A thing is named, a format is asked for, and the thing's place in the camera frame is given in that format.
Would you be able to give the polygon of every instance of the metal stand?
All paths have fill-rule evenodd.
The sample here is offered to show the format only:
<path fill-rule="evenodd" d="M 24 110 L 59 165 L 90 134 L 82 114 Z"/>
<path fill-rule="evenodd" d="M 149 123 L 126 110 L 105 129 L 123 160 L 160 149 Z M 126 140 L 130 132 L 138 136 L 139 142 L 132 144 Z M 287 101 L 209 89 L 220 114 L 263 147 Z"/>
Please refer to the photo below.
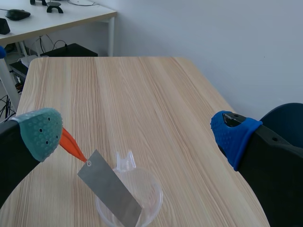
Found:
<path fill-rule="evenodd" d="M 0 79 L 15 111 L 17 111 L 20 98 L 4 59 L 0 59 Z"/>

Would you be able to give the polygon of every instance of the black object on desk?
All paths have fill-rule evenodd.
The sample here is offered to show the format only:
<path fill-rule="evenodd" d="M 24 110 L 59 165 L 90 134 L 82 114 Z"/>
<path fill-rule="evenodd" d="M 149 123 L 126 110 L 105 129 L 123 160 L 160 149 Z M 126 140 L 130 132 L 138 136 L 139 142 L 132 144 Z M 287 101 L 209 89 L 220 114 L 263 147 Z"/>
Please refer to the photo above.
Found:
<path fill-rule="evenodd" d="M 40 0 L 40 1 L 42 1 L 42 5 L 43 5 L 43 6 L 47 6 L 45 0 Z M 35 4 L 36 4 L 36 0 L 30 0 L 30 4 L 31 4 L 31 5 L 35 5 Z"/>
<path fill-rule="evenodd" d="M 29 12 L 20 9 L 10 9 L 5 13 L 5 17 L 10 20 L 22 20 L 30 16 Z"/>
<path fill-rule="evenodd" d="M 48 2 L 47 3 L 47 12 L 48 13 L 51 13 L 52 12 L 52 10 L 53 10 L 53 8 L 56 8 L 57 10 L 58 10 L 58 12 L 59 13 L 63 13 L 63 10 L 60 8 L 60 6 L 61 6 L 61 3 L 58 3 L 58 2 Z"/>
<path fill-rule="evenodd" d="M 4 18 L 0 18 L 0 34 L 6 35 L 10 33 L 10 28 L 8 22 Z"/>

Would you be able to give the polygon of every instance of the computer mouse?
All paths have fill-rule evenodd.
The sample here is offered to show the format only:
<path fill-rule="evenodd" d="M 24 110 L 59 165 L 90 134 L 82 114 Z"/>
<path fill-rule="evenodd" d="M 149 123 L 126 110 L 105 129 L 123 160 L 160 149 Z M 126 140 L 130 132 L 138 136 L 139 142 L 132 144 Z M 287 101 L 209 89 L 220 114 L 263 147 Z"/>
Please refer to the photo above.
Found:
<path fill-rule="evenodd" d="M 5 16 L 10 20 L 22 20 L 29 17 L 30 13 L 20 9 L 10 9 L 5 13 Z"/>

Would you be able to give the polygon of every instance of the desk leg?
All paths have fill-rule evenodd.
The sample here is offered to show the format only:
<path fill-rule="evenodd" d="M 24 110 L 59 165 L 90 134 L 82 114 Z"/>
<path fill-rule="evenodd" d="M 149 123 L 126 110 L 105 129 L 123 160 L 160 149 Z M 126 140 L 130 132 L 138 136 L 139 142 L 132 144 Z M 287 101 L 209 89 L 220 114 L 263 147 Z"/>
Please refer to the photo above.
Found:
<path fill-rule="evenodd" d="M 37 42 L 35 42 L 35 48 L 36 48 L 36 53 L 37 53 L 38 57 L 41 57 L 41 56 L 40 56 L 39 47 L 38 47 L 38 45 L 37 45 Z"/>
<path fill-rule="evenodd" d="M 0 79 L 15 111 L 17 111 L 20 98 L 4 59 L 0 59 Z"/>
<path fill-rule="evenodd" d="M 109 19 L 108 22 L 108 56 L 114 56 L 114 34 L 115 34 L 115 17 Z"/>
<path fill-rule="evenodd" d="M 26 61 L 28 62 L 27 51 L 26 51 L 26 49 L 25 49 L 24 42 L 21 41 L 21 42 L 19 42 L 19 44 L 20 44 L 20 46 L 21 46 L 22 52 L 23 52 L 23 54 L 24 54 L 24 56 L 25 56 L 25 59 L 26 59 Z"/>

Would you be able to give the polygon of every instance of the gray metal plate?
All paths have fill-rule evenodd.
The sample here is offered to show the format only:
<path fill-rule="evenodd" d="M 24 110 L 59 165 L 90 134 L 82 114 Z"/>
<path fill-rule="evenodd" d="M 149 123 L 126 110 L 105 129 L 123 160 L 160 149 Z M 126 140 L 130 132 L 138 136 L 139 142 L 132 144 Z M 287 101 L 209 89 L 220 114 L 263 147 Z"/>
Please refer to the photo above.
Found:
<path fill-rule="evenodd" d="M 78 172 L 78 176 L 125 227 L 136 226 L 141 206 L 97 150 Z"/>

